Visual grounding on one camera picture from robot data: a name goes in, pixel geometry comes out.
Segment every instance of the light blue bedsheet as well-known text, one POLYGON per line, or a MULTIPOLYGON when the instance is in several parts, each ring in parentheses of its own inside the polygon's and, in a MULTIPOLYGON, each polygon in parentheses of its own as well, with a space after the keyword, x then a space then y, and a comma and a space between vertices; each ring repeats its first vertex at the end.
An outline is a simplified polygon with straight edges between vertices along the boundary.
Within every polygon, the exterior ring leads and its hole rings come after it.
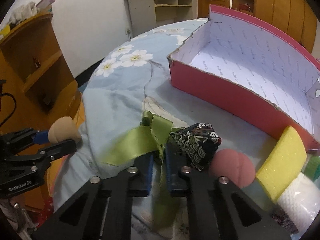
MULTIPOLYGON (((115 176, 131 165, 114 167, 100 163, 99 156, 120 134, 140 124, 143 110, 172 120, 176 127, 211 123, 222 137, 219 149, 245 153, 258 169, 276 141, 240 118, 170 84, 167 55, 182 44, 207 18, 165 25, 141 34, 110 53, 93 73, 83 93, 86 121, 78 151, 65 162, 55 184, 53 203, 59 208, 92 176, 115 176)), ((265 210, 272 206, 255 181, 244 191, 265 210)), ((145 225, 151 222, 152 196, 135 200, 132 211, 145 225)), ((172 238, 172 230, 161 233, 172 238)), ((173 239, 179 239, 176 232, 173 239)), ((158 239, 159 235, 134 239, 158 239)))

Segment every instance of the beige sponge ball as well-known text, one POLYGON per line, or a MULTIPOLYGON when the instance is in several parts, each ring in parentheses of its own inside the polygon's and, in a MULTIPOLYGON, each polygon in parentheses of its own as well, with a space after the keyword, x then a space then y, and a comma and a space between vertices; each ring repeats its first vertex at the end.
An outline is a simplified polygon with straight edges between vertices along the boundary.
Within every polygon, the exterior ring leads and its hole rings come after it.
POLYGON ((48 139, 51 143, 72 139, 76 143, 81 140, 81 135, 70 116, 64 116, 55 121, 49 129, 48 139))

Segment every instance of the white wall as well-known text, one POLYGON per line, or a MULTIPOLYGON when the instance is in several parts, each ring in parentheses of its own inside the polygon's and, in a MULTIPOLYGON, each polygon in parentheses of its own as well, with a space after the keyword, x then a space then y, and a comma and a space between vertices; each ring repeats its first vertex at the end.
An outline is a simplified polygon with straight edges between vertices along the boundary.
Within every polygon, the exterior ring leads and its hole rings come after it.
MULTIPOLYGON (((16 0, 0 29, 14 8, 29 1, 40 0, 16 0)), ((74 76, 128 40, 124 29, 131 24, 126 3, 124 0, 56 0, 53 3, 53 29, 74 76)))

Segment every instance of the pink cardboard box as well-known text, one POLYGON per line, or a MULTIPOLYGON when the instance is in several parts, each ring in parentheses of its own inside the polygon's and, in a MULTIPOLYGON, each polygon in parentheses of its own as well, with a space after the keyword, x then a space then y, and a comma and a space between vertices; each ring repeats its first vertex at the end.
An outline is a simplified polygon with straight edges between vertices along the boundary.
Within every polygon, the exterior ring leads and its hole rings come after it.
POLYGON ((208 22, 168 56, 174 87, 275 139, 294 127, 320 142, 320 64, 298 42, 253 16, 210 6, 208 22))

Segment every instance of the green satin bow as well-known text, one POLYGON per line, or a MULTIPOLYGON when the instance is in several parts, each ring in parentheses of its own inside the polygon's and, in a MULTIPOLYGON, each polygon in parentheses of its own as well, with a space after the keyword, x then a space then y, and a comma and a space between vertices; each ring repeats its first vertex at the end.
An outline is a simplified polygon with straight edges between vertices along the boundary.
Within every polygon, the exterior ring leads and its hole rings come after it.
POLYGON ((157 150, 155 159, 161 163, 160 194, 153 203, 153 226, 155 230, 171 226, 179 209, 180 200, 171 198, 166 187, 164 162, 164 145, 167 143, 173 123, 159 115, 144 111, 140 126, 122 135, 102 158, 102 162, 120 166, 129 160, 157 150))

